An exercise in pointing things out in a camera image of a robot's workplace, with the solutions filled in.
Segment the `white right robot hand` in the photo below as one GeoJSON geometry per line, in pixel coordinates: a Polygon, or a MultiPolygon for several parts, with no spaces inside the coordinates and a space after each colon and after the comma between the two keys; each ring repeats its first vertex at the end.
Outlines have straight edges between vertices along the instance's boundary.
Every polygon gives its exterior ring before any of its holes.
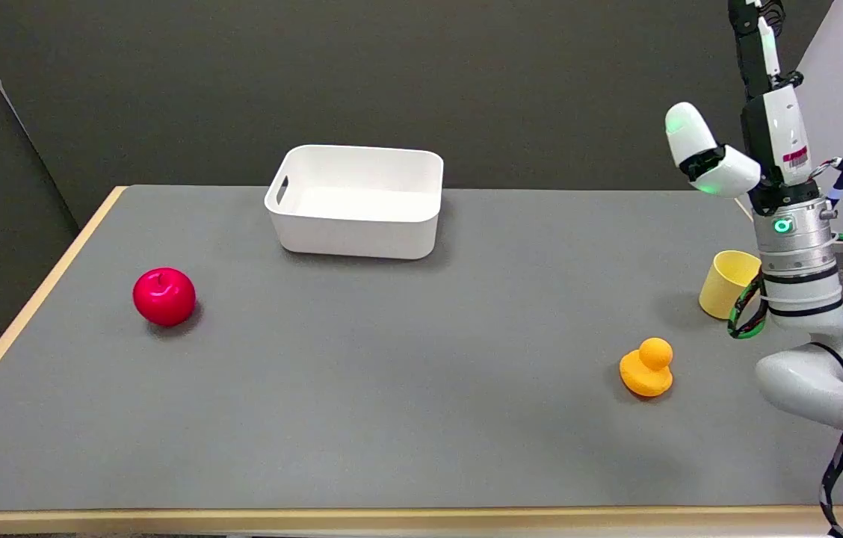
{"type": "Polygon", "coordinates": [[[776,31],[785,18],[782,2],[729,1],[728,18],[744,85],[744,148],[718,142],[688,102],[667,110],[665,135],[674,164],[692,187],[713,197],[747,195],[757,214],[769,215],[819,195],[795,95],[803,75],[780,69],[776,31]]]}

